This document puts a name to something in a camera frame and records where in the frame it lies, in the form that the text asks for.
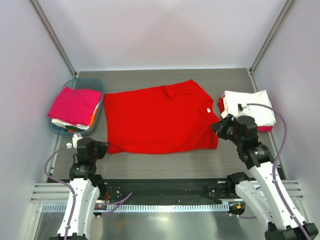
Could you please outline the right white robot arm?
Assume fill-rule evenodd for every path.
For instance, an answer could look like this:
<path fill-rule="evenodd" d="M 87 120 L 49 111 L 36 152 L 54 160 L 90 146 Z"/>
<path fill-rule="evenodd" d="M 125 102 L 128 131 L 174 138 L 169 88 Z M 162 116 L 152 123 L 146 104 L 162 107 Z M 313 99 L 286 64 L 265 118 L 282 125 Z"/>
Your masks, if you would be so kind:
<path fill-rule="evenodd" d="M 239 159 L 259 184 L 261 192 L 244 172 L 226 178 L 228 190 L 240 197 L 266 227 L 265 239 L 315 239 L 318 228 L 307 222 L 294 205 L 279 177 L 276 161 L 268 147 L 259 141 L 255 119 L 244 113 L 229 114 L 211 128 L 220 139 L 234 143 Z"/>

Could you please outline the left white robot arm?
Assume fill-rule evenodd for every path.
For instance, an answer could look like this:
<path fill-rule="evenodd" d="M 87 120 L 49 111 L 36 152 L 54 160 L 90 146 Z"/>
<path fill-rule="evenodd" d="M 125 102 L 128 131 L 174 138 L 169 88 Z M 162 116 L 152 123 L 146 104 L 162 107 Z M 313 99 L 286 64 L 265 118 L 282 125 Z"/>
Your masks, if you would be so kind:
<path fill-rule="evenodd" d="M 95 205 L 101 194 L 107 192 L 104 179 L 96 174 L 97 160 L 107 153 L 108 143 L 82 137 L 75 133 L 66 148 L 74 148 L 74 163 L 69 170 L 69 183 L 48 176 L 69 189 L 63 220 L 51 240 L 89 240 Z"/>

